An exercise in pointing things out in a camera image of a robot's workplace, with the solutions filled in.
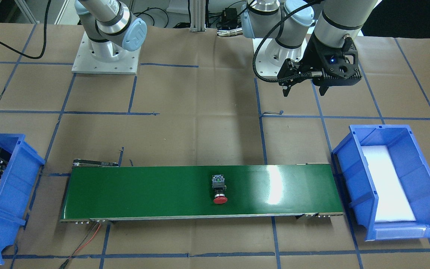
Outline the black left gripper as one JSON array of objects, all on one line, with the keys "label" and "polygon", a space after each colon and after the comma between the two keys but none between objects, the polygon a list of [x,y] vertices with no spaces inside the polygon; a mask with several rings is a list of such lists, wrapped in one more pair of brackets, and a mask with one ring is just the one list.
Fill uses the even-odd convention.
[{"label": "black left gripper", "polygon": [[[298,67],[300,72],[321,71],[320,77],[313,78],[314,85],[319,86],[320,96],[324,96],[329,87],[352,86],[362,79],[357,49],[348,34],[342,37],[340,47],[329,47],[312,34],[300,65],[292,59],[286,59],[278,72],[277,79],[299,74]],[[282,87],[283,96],[288,97],[292,86],[304,80],[305,78],[295,78],[278,82]]]}]

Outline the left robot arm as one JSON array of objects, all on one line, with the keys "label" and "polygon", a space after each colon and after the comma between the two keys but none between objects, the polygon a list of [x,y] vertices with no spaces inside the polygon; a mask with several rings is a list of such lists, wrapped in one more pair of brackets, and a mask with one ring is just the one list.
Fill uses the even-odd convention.
[{"label": "left robot arm", "polygon": [[360,82],[354,40],[374,9],[374,0],[248,0],[241,24],[246,38],[259,38],[252,69],[257,78],[282,87],[311,80],[321,96],[329,87]]}]

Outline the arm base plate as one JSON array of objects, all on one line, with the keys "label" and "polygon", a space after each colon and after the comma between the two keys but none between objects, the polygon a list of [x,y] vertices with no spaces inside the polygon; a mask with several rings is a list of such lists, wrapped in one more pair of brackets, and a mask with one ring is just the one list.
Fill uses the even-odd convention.
[{"label": "arm base plate", "polygon": [[276,79],[278,72],[286,59],[299,62],[307,46],[306,39],[301,46],[288,49],[277,44],[275,39],[268,38],[256,57],[256,69],[260,76],[266,79]]},{"label": "arm base plate", "polygon": [[77,74],[136,75],[141,49],[126,51],[111,41],[98,43],[84,33],[72,72]]}]

